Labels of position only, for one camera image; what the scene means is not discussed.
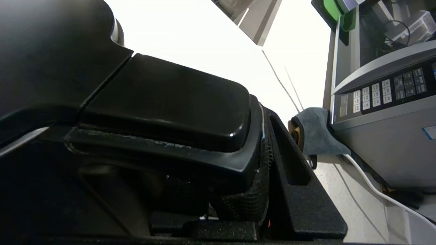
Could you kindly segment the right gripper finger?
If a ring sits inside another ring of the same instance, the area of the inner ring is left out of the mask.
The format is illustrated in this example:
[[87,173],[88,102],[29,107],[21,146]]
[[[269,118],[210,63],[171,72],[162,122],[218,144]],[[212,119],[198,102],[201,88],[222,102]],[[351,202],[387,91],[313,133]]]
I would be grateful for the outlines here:
[[344,240],[347,224],[273,111],[262,107],[250,188],[212,200],[212,240]]

